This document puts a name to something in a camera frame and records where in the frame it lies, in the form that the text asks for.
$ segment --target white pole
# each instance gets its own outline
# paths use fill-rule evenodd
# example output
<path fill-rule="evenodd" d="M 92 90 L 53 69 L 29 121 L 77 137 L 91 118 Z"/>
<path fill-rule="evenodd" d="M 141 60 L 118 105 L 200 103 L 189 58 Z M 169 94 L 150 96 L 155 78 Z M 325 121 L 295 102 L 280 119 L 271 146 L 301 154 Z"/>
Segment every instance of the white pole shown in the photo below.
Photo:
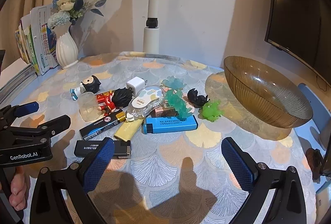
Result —
<path fill-rule="evenodd" d="M 148 18 L 144 29 L 143 51 L 158 54 L 160 29 L 158 28 L 158 0 L 148 0 Z"/>

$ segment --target television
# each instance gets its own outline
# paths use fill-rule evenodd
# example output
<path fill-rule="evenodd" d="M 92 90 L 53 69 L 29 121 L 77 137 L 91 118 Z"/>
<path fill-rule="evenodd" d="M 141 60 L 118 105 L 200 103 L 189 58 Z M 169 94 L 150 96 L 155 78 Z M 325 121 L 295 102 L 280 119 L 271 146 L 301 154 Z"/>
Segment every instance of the television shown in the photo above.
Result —
<path fill-rule="evenodd" d="M 331 85 L 331 0 L 271 0 L 265 41 Z"/>

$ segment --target white flower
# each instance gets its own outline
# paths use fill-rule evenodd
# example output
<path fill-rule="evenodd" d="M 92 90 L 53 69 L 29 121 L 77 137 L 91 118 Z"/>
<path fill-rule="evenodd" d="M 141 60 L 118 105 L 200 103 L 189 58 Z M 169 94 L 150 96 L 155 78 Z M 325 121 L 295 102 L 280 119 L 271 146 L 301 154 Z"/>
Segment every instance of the white flower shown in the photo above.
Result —
<path fill-rule="evenodd" d="M 74 3 L 69 2 L 69 3 L 64 3 L 63 5 L 60 6 L 60 9 L 62 11 L 70 11 L 73 8 Z"/>
<path fill-rule="evenodd" d="M 60 5 L 62 5 L 62 4 L 64 4 L 64 3 L 67 3 L 67 2 L 70 2 L 71 0 L 58 0 L 57 2 L 56 2 L 56 4 L 58 5 L 58 6 L 60 6 Z"/>

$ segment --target correction tape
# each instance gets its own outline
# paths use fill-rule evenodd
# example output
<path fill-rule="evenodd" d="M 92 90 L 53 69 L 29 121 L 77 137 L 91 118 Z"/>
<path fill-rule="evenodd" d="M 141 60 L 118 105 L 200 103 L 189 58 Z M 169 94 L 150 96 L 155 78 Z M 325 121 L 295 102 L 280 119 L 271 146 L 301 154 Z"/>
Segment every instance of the correction tape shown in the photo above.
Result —
<path fill-rule="evenodd" d="M 164 101 L 164 89 L 159 86 L 147 86 L 139 91 L 127 108 L 129 117 L 144 119 L 154 108 L 162 105 Z"/>

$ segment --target amber glass bowl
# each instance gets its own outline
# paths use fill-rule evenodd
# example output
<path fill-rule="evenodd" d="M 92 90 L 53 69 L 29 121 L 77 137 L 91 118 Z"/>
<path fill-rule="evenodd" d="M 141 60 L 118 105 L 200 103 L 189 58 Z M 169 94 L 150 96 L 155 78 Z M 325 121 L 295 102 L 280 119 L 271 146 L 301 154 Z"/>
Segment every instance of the amber glass bowl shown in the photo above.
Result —
<path fill-rule="evenodd" d="M 296 85 L 271 67 L 244 57 L 224 59 L 226 81 L 238 101 L 257 118 L 279 128 L 299 127 L 312 107 Z"/>

